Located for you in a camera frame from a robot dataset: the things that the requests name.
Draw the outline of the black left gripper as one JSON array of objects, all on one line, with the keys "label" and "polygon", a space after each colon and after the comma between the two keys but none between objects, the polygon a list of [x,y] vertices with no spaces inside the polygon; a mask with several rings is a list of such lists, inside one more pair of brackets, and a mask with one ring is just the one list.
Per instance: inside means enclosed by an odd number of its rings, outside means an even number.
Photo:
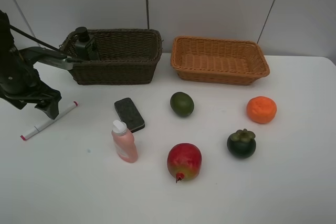
[{"label": "black left gripper", "polygon": [[59,91],[45,84],[34,64],[42,57],[62,59],[62,54],[40,47],[1,50],[1,98],[18,109],[32,103],[54,120],[59,115]]}]

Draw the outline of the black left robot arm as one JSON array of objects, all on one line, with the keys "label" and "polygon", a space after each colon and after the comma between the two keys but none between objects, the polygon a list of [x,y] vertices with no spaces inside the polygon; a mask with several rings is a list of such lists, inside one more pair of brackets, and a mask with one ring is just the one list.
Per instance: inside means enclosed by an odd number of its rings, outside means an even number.
[{"label": "black left robot arm", "polygon": [[63,60],[66,56],[40,47],[26,48],[21,54],[10,28],[7,14],[1,12],[1,98],[20,110],[32,103],[55,119],[61,94],[41,81],[34,64],[43,58]]}]

